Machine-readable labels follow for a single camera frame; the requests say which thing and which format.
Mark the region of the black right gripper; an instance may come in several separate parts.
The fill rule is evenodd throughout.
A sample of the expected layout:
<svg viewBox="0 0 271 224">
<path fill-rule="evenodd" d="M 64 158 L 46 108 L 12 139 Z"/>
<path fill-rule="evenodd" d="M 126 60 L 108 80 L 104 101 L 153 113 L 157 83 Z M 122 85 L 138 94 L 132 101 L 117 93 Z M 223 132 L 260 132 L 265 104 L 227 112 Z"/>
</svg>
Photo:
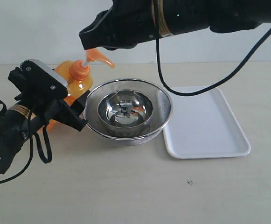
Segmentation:
<svg viewBox="0 0 271 224">
<path fill-rule="evenodd" d="M 157 34 L 152 0 L 114 0 L 111 9 L 100 12 L 79 32 L 84 50 L 132 49 L 155 40 Z"/>
</svg>

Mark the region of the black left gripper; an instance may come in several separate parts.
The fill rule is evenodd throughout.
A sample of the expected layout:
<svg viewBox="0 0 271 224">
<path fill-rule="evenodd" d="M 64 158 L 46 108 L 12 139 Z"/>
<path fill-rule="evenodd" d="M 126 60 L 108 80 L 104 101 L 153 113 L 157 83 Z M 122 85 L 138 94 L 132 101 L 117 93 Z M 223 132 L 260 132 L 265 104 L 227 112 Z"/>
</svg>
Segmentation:
<svg viewBox="0 0 271 224">
<path fill-rule="evenodd" d="M 33 130 L 39 130 L 47 121 L 49 121 L 49 129 L 61 123 L 78 131 L 88 123 L 87 119 L 80 116 L 85 110 L 90 90 L 77 98 L 72 105 L 68 105 L 64 99 L 55 99 L 49 94 L 38 91 L 19 67 L 9 72 L 8 80 L 21 92 L 15 97 L 17 103 L 8 108 L 9 128 L 26 131 L 28 115 L 32 109 L 34 109 L 32 113 L 36 116 Z"/>
</svg>

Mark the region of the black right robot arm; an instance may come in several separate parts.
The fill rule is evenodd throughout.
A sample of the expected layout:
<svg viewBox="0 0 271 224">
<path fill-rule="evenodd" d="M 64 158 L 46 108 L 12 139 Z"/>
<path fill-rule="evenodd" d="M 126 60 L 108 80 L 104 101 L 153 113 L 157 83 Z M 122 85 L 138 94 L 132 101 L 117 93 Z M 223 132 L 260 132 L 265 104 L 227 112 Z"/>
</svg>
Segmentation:
<svg viewBox="0 0 271 224">
<path fill-rule="evenodd" d="M 115 0 L 79 33 L 85 49 L 137 44 L 202 29 L 232 33 L 271 23 L 271 0 Z"/>
</svg>

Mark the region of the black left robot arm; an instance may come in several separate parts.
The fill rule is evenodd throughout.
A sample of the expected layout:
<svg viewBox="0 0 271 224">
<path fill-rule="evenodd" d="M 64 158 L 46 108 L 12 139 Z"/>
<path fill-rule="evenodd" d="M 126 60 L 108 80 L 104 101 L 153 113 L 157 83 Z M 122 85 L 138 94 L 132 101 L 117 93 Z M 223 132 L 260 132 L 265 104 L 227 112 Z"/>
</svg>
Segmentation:
<svg viewBox="0 0 271 224">
<path fill-rule="evenodd" d="M 8 182 L 26 171 L 33 158 L 33 145 L 43 163 L 52 161 L 52 150 L 47 134 L 51 121 L 56 120 L 78 131 L 81 131 L 87 120 L 80 118 L 85 109 L 86 97 L 89 90 L 73 100 L 69 105 L 65 101 L 68 95 L 65 86 L 52 75 L 54 69 L 16 67 L 10 71 L 8 79 L 21 92 L 12 107 L 0 100 L 0 175 L 7 172 L 14 157 L 26 141 L 30 142 L 30 157 L 25 167 L 17 174 L 0 181 Z"/>
</svg>

